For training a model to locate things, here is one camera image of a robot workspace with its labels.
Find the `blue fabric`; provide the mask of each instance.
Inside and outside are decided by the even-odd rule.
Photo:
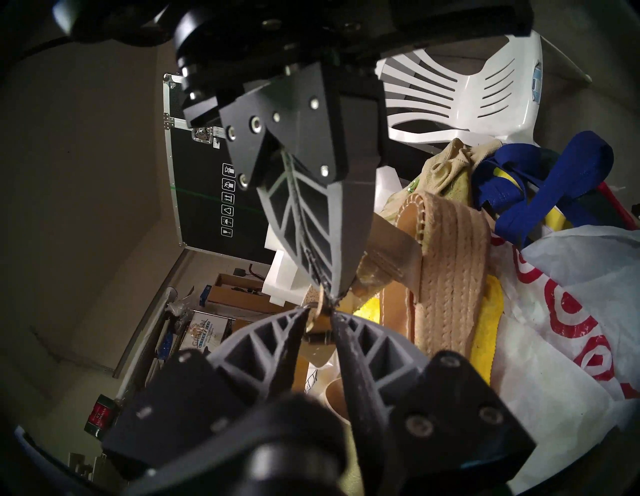
[[[556,205],[574,227],[601,225],[574,200],[595,189],[612,166],[612,148],[593,131],[576,134],[546,178],[540,167],[540,148],[521,143],[504,145],[473,173],[474,204],[480,209],[489,203],[500,214],[495,233],[517,246],[526,246],[529,232]],[[504,177],[494,176],[496,167],[514,178],[520,189]],[[530,203],[524,193],[526,182],[539,188]]]

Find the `warning symbol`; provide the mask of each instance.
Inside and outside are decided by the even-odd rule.
[[[222,178],[222,189],[227,189],[229,191],[236,190],[236,182],[233,179],[225,179]]]
[[[231,164],[222,164],[222,175],[226,175],[227,177],[235,177],[236,170]]]

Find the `bolt head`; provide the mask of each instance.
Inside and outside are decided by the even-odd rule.
[[[502,412],[492,406],[483,406],[478,411],[478,415],[487,424],[490,424],[492,426],[499,426],[504,422],[504,415],[502,414]]]
[[[450,369],[454,369],[460,366],[460,360],[458,360],[455,356],[451,356],[451,355],[442,356],[440,358],[440,363]]]
[[[218,420],[211,424],[211,432],[214,434],[224,430],[229,425],[229,419],[226,417],[220,417]]]
[[[262,28],[265,31],[278,31],[282,26],[282,21],[280,19],[266,19],[262,21]]]
[[[154,412],[154,409],[150,406],[145,406],[140,411],[136,412],[136,417],[140,420],[146,419],[149,415]]]
[[[262,130],[262,124],[260,122],[260,118],[257,115],[254,115],[249,120],[249,128],[251,129],[251,131],[253,133],[260,134],[260,132]]]
[[[345,33],[355,33],[360,31],[362,25],[359,22],[345,22],[342,29]]]
[[[418,438],[427,438],[433,434],[433,423],[419,413],[409,415],[404,421],[404,426],[409,434]]]

